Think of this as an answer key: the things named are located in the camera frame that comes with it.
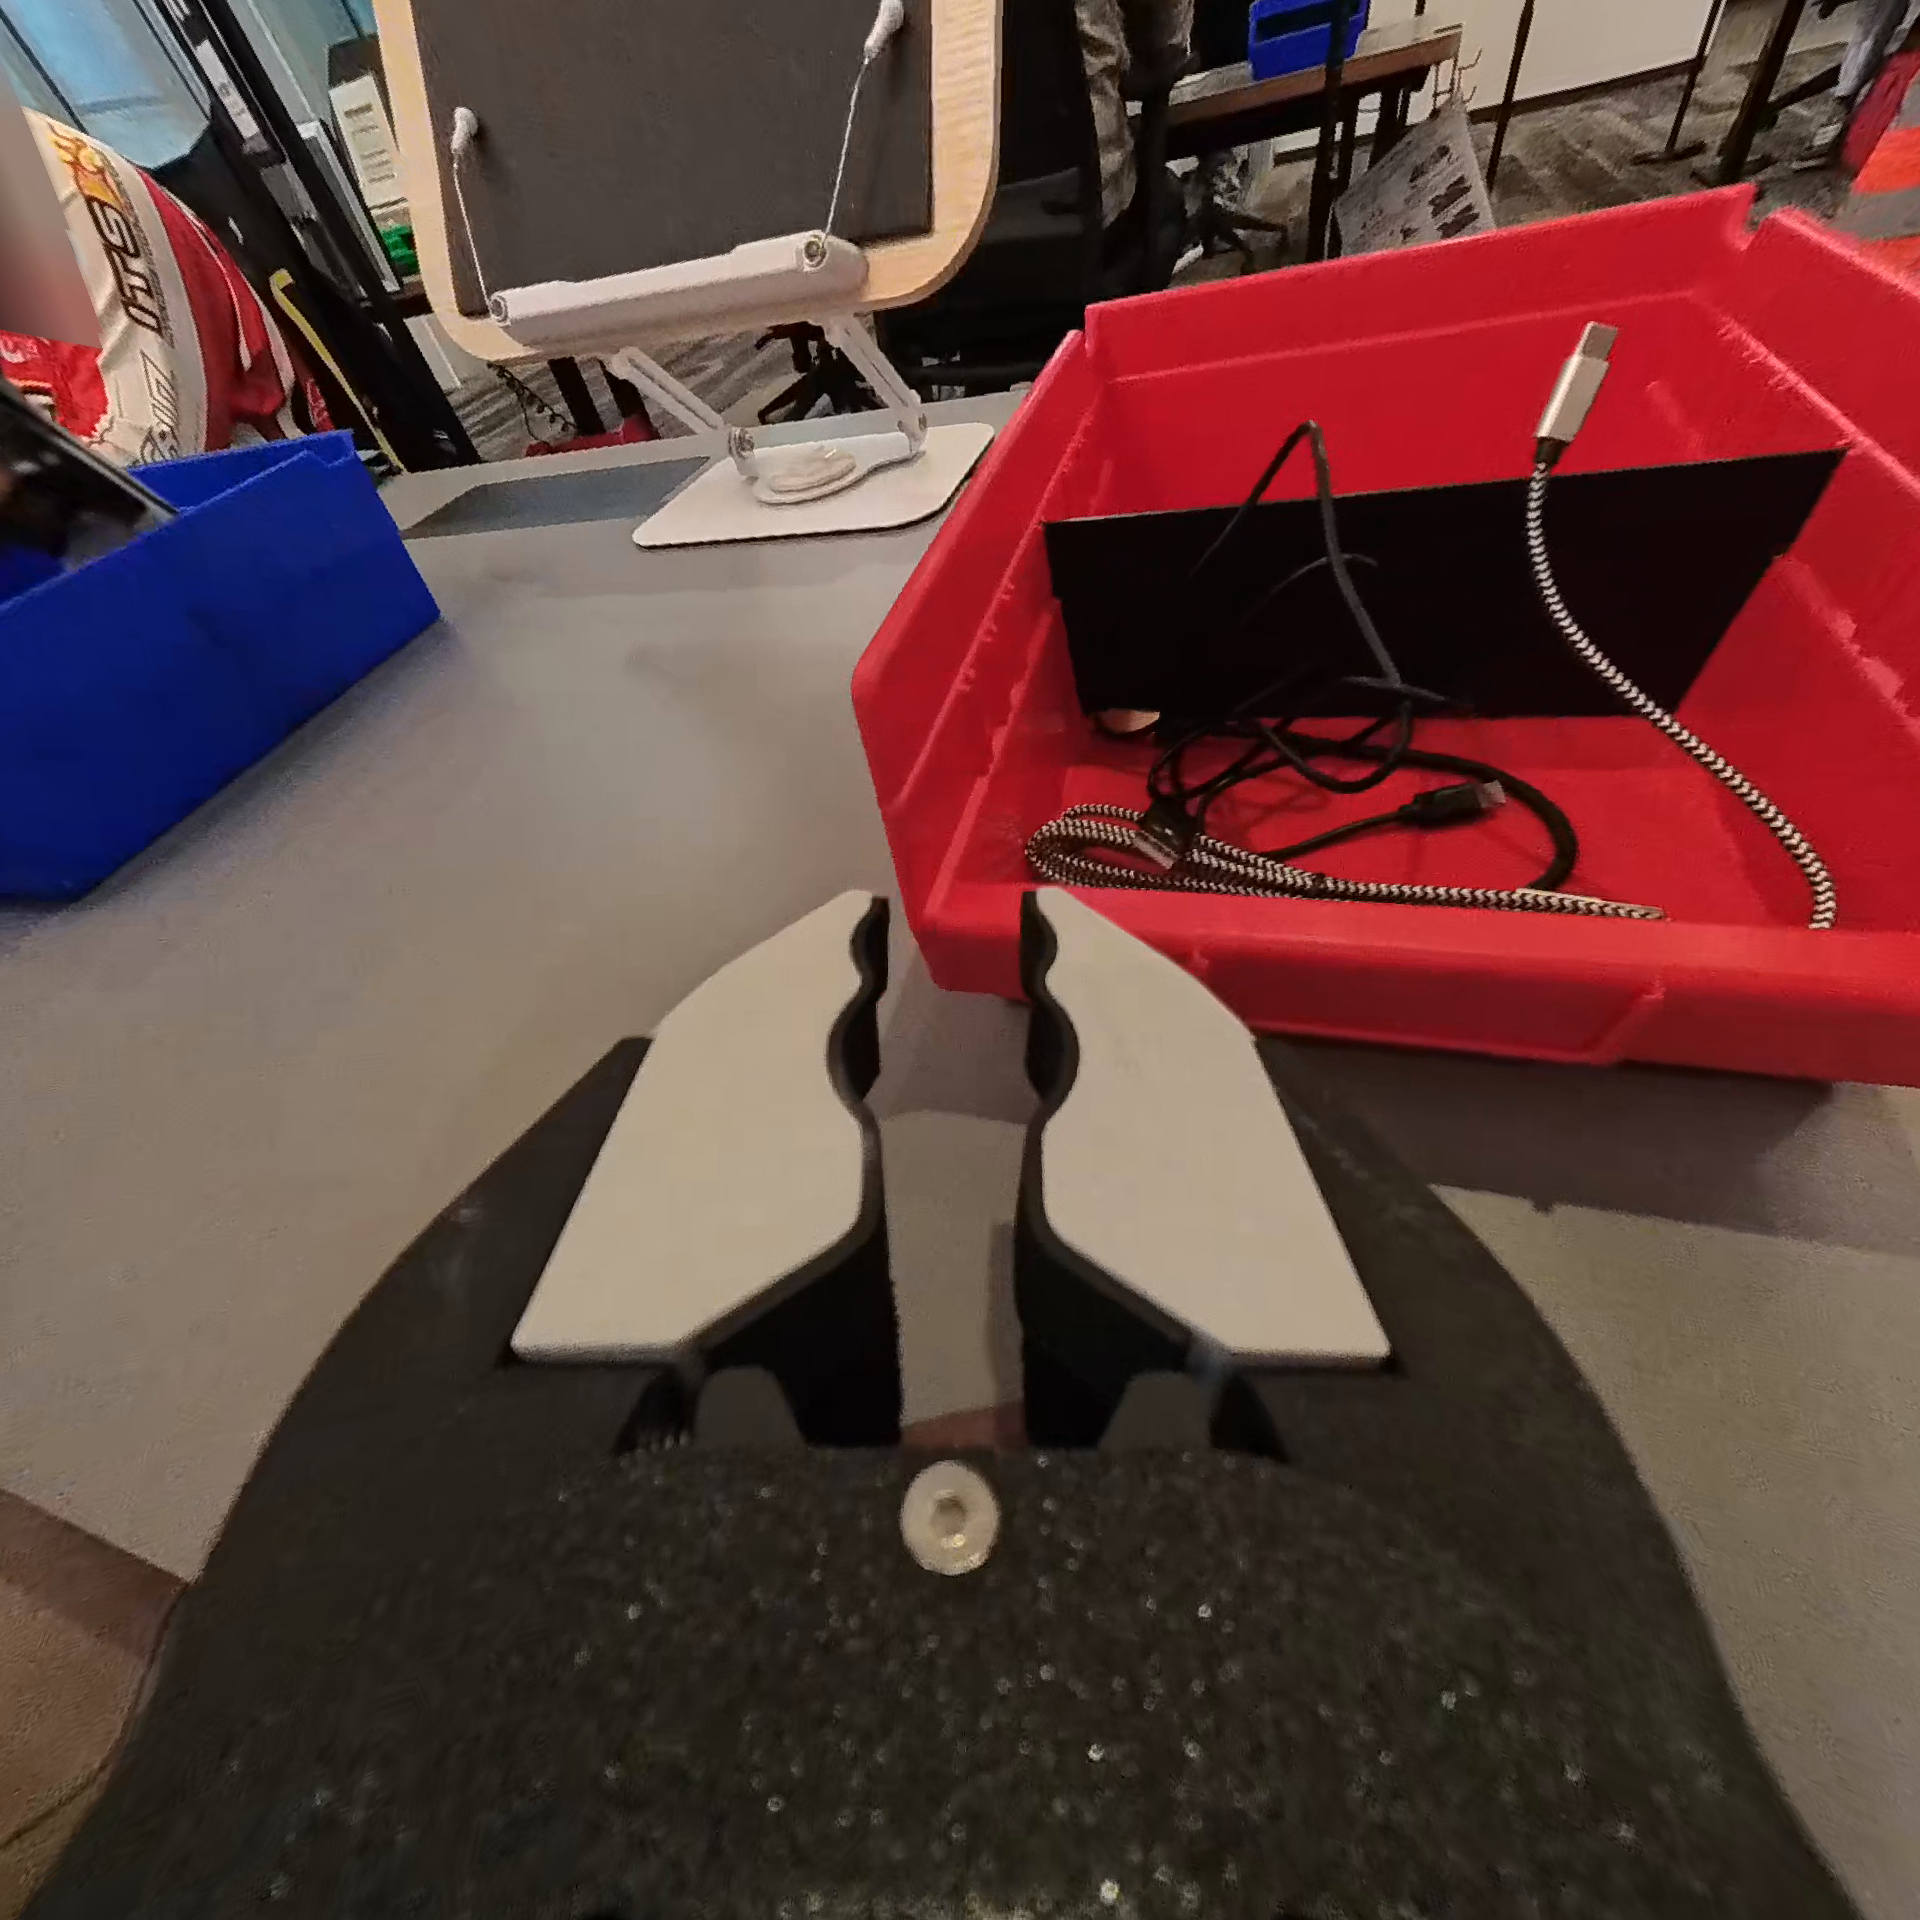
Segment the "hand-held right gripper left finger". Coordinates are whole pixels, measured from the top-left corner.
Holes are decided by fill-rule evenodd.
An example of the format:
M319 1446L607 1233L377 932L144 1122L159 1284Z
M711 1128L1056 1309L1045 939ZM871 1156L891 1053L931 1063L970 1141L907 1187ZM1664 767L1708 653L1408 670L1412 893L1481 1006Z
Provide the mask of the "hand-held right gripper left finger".
M520 1365L764 1368L893 1396L876 1001L886 898L838 893L654 1029L516 1321Z

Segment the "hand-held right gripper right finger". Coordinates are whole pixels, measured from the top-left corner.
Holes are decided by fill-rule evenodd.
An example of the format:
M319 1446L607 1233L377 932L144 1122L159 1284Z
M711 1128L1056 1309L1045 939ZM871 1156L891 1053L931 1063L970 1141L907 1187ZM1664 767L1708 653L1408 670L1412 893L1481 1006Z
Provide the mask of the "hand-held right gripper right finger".
M1067 888L1023 898L1023 1343L1113 1402L1139 1374L1376 1374L1388 1331L1254 1031Z

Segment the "red plastic bin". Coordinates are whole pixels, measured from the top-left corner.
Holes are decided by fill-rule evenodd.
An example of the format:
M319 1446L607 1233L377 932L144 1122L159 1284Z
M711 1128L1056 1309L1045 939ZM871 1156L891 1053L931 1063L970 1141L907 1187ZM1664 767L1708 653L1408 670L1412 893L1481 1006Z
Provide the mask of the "red plastic bin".
M1753 189L1087 310L851 675L907 920L939 985L1023 995L1024 847L1139 816L1153 744L1080 710L1045 528L1236 504L1315 418L1336 496L1526 484L1539 595L1618 715L1417 715L1339 801L1273 776L1210 816L1278 847L1490 764L1471 829L1307 857L1307 898L1087 901L1239 1023L1526 1063L1915 1082L1915 280ZM1676 710L1568 611L1559 473L1840 452Z

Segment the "black cable gold plug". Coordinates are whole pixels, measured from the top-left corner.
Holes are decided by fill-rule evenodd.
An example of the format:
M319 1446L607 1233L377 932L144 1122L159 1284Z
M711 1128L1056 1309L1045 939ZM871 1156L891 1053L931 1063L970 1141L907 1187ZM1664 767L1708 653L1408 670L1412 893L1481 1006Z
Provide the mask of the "black cable gold plug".
M1273 776L1355 801L1404 770L1424 694L1362 604L1315 418L1214 521L1073 521L1047 565L1080 710L1103 733L1153 739L1149 836L1189 847Z

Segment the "blue plastic bin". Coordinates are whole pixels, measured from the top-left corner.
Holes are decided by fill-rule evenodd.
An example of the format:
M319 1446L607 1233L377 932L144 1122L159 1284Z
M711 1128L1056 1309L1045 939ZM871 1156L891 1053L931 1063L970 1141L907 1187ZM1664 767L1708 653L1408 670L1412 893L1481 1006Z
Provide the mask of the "blue plastic bin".
M173 516L2 548L2 901L67 907L436 625L344 429L139 469Z

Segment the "grey desk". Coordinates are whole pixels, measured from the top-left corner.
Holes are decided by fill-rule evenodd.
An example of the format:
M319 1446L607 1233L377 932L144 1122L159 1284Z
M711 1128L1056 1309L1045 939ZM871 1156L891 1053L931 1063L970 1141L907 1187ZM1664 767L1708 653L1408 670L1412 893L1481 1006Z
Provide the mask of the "grey desk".
M445 623L2 908L2 1494L188 1581L390 1263L613 1040L893 893L851 670L931 525L413 543ZM1790 1795L1915 1916L1915 1094L1301 1042L1531 1292Z

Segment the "white folding stand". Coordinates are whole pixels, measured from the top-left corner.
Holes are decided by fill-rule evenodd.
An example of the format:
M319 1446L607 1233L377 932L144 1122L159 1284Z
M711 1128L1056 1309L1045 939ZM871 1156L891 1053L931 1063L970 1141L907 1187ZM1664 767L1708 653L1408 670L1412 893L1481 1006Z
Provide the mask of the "white folding stand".
M876 2L871 30L861 45L861 65L871 65L907 25L907 2ZM707 307L734 310L764 293L819 290L833 301L824 320L755 322L720 336L764 336L773 327L819 327L876 410L819 421L802 439L770 445L754 425L731 425L691 384L663 366L663 350L678 343L625 343L595 355L607 371L641 388L654 406L687 421L711 445L709 464L687 492L648 516L633 543L648 548L709 547L709 543L773 543L851 531L893 531L941 513L984 453L984 425L931 425L925 398L907 384L876 343L868 320L854 314L851 290L864 280L864 259L854 245L828 239L824 228L802 228L764 245L741 245L726 254L685 263L654 274L602 278L594 285L536 285L487 297L490 314L528 336L554 320L585 320L602 331L669 322Z

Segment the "black divider in red bin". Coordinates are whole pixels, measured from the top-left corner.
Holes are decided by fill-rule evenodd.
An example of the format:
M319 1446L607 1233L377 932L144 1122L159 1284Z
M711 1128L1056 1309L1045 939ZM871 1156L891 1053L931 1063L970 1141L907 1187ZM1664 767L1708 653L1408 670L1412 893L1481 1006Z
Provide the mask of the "black divider in red bin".
M1545 497L1556 590L1598 647L1676 710L1838 469L1840 452L1828 447L1559 473ZM1623 714L1550 623L1526 559L1521 475L1339 496L1336 504L1362 604L1424 694L1417 715ZM1177 513L1214 521L1223 509Z

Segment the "red white printed bag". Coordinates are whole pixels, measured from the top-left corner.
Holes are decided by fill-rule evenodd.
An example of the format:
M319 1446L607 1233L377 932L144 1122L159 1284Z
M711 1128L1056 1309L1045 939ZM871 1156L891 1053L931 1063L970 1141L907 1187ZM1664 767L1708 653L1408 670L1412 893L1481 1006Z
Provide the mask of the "red white printed bag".
M2 378L111 464L155 464L330 429L274 314L155 178L22 109L96 307L97 347L2 331Z

